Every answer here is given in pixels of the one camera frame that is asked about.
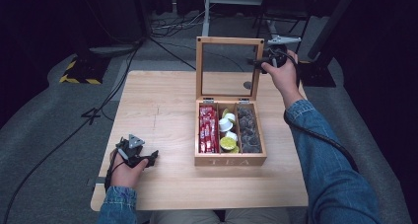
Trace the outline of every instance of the red packet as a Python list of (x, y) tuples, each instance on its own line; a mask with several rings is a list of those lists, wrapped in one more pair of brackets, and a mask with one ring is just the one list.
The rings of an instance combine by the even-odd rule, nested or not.
[(205, 142), (206, 142), (206, 153), (212, 152), (212, 143), (210, 139), (210, 124), (205, 123)]
[(211, 138), (211, 142), (212, 142), (212, 152), (213, 153), (218, 152), (217, 134), (218, 134), (218, 131), (216, 129), (216, 118), (215, 118), (215, 116), (211, 116), (211, 118), (210, 118), (210, 138)]
[(205, 141), (205, 127), (200, 126), (200, 134), (199, 134), (199, 145), (200, 145), (200, 152), (205, 153), (206, 152), (206, 141)]

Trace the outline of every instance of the wooden frame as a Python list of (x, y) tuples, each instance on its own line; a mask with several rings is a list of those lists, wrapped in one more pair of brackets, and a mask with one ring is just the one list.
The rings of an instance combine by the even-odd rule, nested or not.
[[(267, 152), (265, 148), (265, 142), (262, 134), (261, 123), (258, 117), (258, 109), (256, 106), (256, 94), (259, 82), (260, 69), (254, 67), (252, 71), (252, 85), (249, 96), (246, 95), (214, 95), (203, 93), (203, 47), (205, 44), (240, 44), (240, 45), (252, 45), (255, 49), (255, 59), (262, 58), (262, 51), (264, 48), (264, 39), (262, 38), (237, 38), (237, 37), (197, 37), (196, 38), (196, 122), (195, 122), (195, 154), (194, 165), (195, 166), (262, 166), (267, 158)], [(231, 77), (231, 80), (237, 80), (240, 83), (239, 77)], [(259, 138), (260, 152), (259, 153), (240, 153), (232, 154), (222, 152), (219, 149), (218, 153), (201, 153), (199, 149), (199, 109), (202, 106), (208, 105), (207, 99), (210, 98), (213, 102), (209, 105), (216, 109), (217, 115), (221, 114), (221, 111), (228, 108), (233, 111), (238, 118), (237, 107), (245, 107), (252, 110), (255, 117), (256, 133)], [(247, 104), (241, 105), (241, 100), (247, 100)], [(237, 135), (240, 138), (240, 126), (237, 122)]]

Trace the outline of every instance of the cable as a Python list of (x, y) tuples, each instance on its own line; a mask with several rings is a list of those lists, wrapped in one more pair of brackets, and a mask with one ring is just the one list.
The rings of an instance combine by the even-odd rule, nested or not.
[(92, 7), (92, 5), (89, 3), (89, 1), (88, 0), (84, 0), (85, 2), (86, 2), (86, 4), (87, 4), (87, 6), (89, 7), (89, 9), (90, 9), (90, 11), (92, 12), (92, 14), (93, 14), (93, 16), (95, 17), (95, 19), (96, 19), (96, 21), (98, 22), (98, 24), (99, 24), (99, 26), (104, 30), (104, 32), (111, 38), (111, 39), (114, 39), (115, 41), (117, 41), (117, 42), (119, 42), (119, 43), (128, 43), (128, 44), (131, 44), (131, 43), (136, 43), (136, 41), (135, 42), (128, 42), (128, 41), (123, 41), (123, 40), (120, 40), (120, 39), (118, 39), (117, 37), (114, 37), (113, 35), (111, 35), (109, 32), (108, 32), (108, 30), (105, 28), (105, 26), (102, 24), (102, 22), (99, 20), (99, 17), (96, 15), (96, 13), (95, 13), (95, 11), (94, 11), (94, 9), (93, 9), (93, 7)]
[(4, 215), (4, 219), (3, 219), (3, 224), (7, 224), (7, 219), (9, 218), (9, 213), (10, 210), (12, 209), (12, 205), (13, 202), (15, 201), (16, 196), (18, 195), (19, 191), (21, 190), (22, 186), (25, 184), (25, 182), (28, 180), (28, 178), (34, 173), (34, 171), (40, 166), (42, 165), (42, 163), (49, 158), (56, 150), (58, 150), (60, 147), (62, 147), (68, 140), (70, 140), (78, 131), (80, 131), (84, 125), (86, 125), (93, 117), (95, 117), (95, 115), (102, 110), (102, 108), (111, 100), (111, 98), (114, 97), (114, 95), (116, 94), (116, 92), (120, 89), (122, 82), (125, 80), (127, 72), (129, 72), (129, 68), (130, 68), (130, 64), (132, 62), (132, 59), (134, 57), (134, 55), (136, 54), (136, 52), (138, 51), (138, 49), (141, 47), (143, 43), (143, 40), (140, 40), (140, 42), (136, 45), (135, 47), (135, 51), (131, 54), (129, 63), (126, 67), (126, 71), (122, 77), (122, 79), (119, 81), (117, 87), (115, 89), (113, 89), (110, 94), (106, 97), (106, 99), (103, 101), (103, 103), (101, 104), (101, 106), (97, 109), (94, 110), (93, 114), (87, 118), (79, 127), (77, 127), (69, 136), (67, 136), (61, 143), (59, 143), (54, 149), (52, 149), (48, 154), (46, 154), (46, 156), (44, 156), (32, 169), (30, 172), (27, 173), (27, 175), (24, 177), (24, 179), (19, 183), (18, 187), (16, 188), (16, 190), (14, 191), (12, 198), (9, 201), (9, 204), (7, 206), (6, 209), (6, 213)]
[(104, 179), (104, 190), (105, 190), (105, 192), (107, 192), (107, 189), (110, 187), (111, 175), (113, 174), (113, 171), (114, 171), (112, 168), (113, 168), (114, 160), (116, 159), (116, 156), (117, 156), (116, 148), (110, 154), (112, 156), (111, 156), (110, 164), (108, 166), (108, 169), (107, 169), (107, 172), (106, 172), (106, 175), (105, 175), (105, 179)]
[[(196, 50), (195, 48), (192, 48), (192, 47), (189, 47), (189, 46), (185, 46), (185, 45), (178, 45), (178, 44), (173, 44), (173, 43), (165, 43), (165, 42), (159, 42), (160, 44), (169, 44), (169, 45), (172, 45), (172, 46), (176, 46), (176, 47), (183, 47), (183, 48), (188, 48), (188, 49), (191, 49), (191, 50)], [(226, 58), (226, 59), (228, 59), (228, 60), (230, 60), (231, 62), (233, 62), (234, 64), (236, 64), (241, 70), (242, 70), (242, 72), (244, 72), (244, 70), (243, 70), (243, 68), (236, 62), (236, 61), (234, 61), (232, 58), (230, 58), (230, 57), (227, 57), (227, 56), (225, 56), (225, 55), (222, 55), (222, 54), (218, 54), (218, 53), (213, 53), (213, 52), (208, 52), (208, 51), (206, 51), (206, 50), (204, 50), (203, 52), (205, 52), (205, 53), (208, 53), (208, 54), (213, 54), (213, 55), (217, 55), (217, 56), (220, 56), (220, 57), (223, 57), (223, 58)]]
[(116, 168), (118, 168), (118, 167), (120, 167), (122, 164), (124, 164), (125, 162), (121, 162), (121, 163), (119, 163), (117, 166), (115, 166), (114, 168), (113, 168), (113, 170), (111, 171), (112, 173), (114, 172), (114, 170), (116, 170)]
[(102, 114), (104, 115), (104, 117), (105, 117), (105, 118), (107, 118), (107, 119), (108, 119), (108, 120), (110, 120), (110, 121), (114, 121), (114, 119), (113, 119), (113, 118), (111, 118), (111, 117), (107, 116), (107, 114), (105, 114), (104, 109), (101, 109), (101, 112), (102, 112)]
[[(193, 22), (196, 19), (198, 19), (199, 17), (201, 17), (204, 13), (205, 13), (205, 11), (202, 11), (196, 17), (194, 17), (191, 21), (189, 21), (187, 24), (184, 23), (184, 18), (182, 19), (182, 21), (180, 23), (174, 24), (175, 20), (178, 19), (178, 18), (176, 18), (169, 25), (163, 25), (163, 26), (158, 26), (158, 27), (155, 27), (155, 28), (151, 28), (152, 29), (151, 37), (172, 37), (172, 36), (176, 35), (178, 32), (180, 32), (181, 30), (189, 30), (189, 29), (194, 28), (197, 25), (201, 25), (201, 24), (203, 24), (203, 22), (196, 23), (196, 24), (193, 24)], [(167, 29), (166, 33), (165, 34), (154, 33), (154, 30), (161, 30), (161, 29)]]
[(283, 115), (285, 122), (287, 124), (289, 124), (289, 126), (292, 126), (314, 138), (317, 138), (319, 140), (322, 140), (323, 142), (328, 143), (329, 145), (333, 146), (334, 148), (336, 148), (339, 152), (341, 152), (342, 155), (344, 155), (344, 157), (347, 159), (347, 161), (350, 163), (351, 168), (356, 171), (357, 173), (359, 173), (359, 168), (357, 167), (356, 162), (354, 161), (353, 157), (351, 156), (351, 154), (347, 151), (347, 149), (345, 149), (343, 146), (341, 146), (338, 142), (336, 142), (335, 140), (324, 136), (320, 133), (316, 133), (314, 131), (311, 131), (309, 129), (300, 127), (298, 125), (296, 125), (295, 123), (293, 123), (292, 121), (290, 121), (290, 119), (286, 116), (286, 113), (284, 113)]
[[(299, 87), (298, 63), (288, 53), (285, 53), (285, 52), (283, 52), (281, 50), (274, 51), (274, 52), (278, 52), (280, 54), (286, 55), (286, 57), (292, 61), (293, 65), (295, 66), (295, 68), (297, 70), (297, 85)], [(300, 131), (302, 131), (302, 132), (304, 132), (304, 133), (306, 133), (306, 134), (308, 134), (308, 135), (310, 135), (310, 136), (312, 136), (314, 138), (317, 138), (317, 139), (319, 139), (319, 140), (321, 140), (321, 141), (323, 141), (323, 142), (325, 142), (325, 143), (333, 146), (335, 149), (337, 149), (347, 159), (347, 161), (350, 163), (351, 168), (354, 171), (356, 171), (357, 173), (359, 173), (359, 169), (357, 167), (357, 164), (354, 161), (354, 159), (351, 156), (351, 154), (348, 152), (347, 149), (345, 149), (343, 146), (341, 146), (338, 142), (336, 142), (335, 140), (333, 140), (333, 139), (331, 139), (331, 138), (329, 138), (329, 137), (327, 137), (325, 135), (316, 133), (314, 131), (311, 131), (309, 129), (306, 129), (306, 128), (303, 128), (301, 126), (296, 125), (295, 123), (293, 123), (292, 121), (290, 121), (290, 119), (287, 117), (286, 113), (283, 114), (283, 118), (284, 118), (285, 122), (287, 124), (289, 124), (289, 126), (292, 126), (292, 127), (296, 128), (296, 129), (298, 129), (298, 130), (300, 130)]]
[(116, 50), (116, 51), (110, 51), (110, 52), (99, 52), (99, 51), (92, 51), (95, 55), (97, 55), (99, 58), (114, 58), (119, 57), (125, 54), (129, 54), (135, 50), (136, 46), (133, 44), (128, 49), (122, 49), (122, 50)]
[(187, 62), (186, 62), (185, 60), (183, 60), (182, 58), (180, 58), (180, 57), (178, 57), (177, 55), (175, 55), (175, 54), (173, 54), (172, 52), (170, 52), (168, 49), (166, 49), (165, 47), (163, 47), (163, 46), (162, 46), (159, 42), (157, 42), (156, 40), (152, 39), (151, 37), (149, 37), (149, 39), (150, 39), (152, 42), (154, 42), (156, 45), (158, 45), (159, 47), (161, 47), (163, 50), (165, 50), (166, 52), (168, 52), (170, 55), (174, 56), (176, 59), (178, 59), (178, 60), (180, 60), (181, 62), (183, 62), (183, 63), (187, 64), (190, 68), (192, 68), (192, 69), (196, 70), (196, 68), (195, 68), (193, 65), (191, 65), (191, 64), (189, 64), (189, 63), (187, 63)]

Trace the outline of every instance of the wooden table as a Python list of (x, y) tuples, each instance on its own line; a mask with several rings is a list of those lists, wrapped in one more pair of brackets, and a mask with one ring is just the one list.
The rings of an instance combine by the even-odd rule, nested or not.
[[(141, 175), (139, 210), (307, 206), (299, 158), (283, 121), (283, 101), (270, 76), (260, 75), (257, 93), (267, 148), (261, 167), (194, 166), (195, 80), (195, 72), (129, 73), (99, 177), (105, 177), (114, 145), (131, 133), (146, 142), (141, 155), (160, 151), (155, 167)], [(104, 185), (96, 184), (92, 209), (99, 211), (104, 198)]]

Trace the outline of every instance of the box hinge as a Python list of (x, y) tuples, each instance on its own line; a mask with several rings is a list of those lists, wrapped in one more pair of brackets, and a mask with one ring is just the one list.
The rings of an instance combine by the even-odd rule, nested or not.
[(215, 100), (213, 98), (203, 98), (204, 104), (212, 104), (215, 103)]
[(249, 104), (249, 99), (240, 99), (240, 104)]

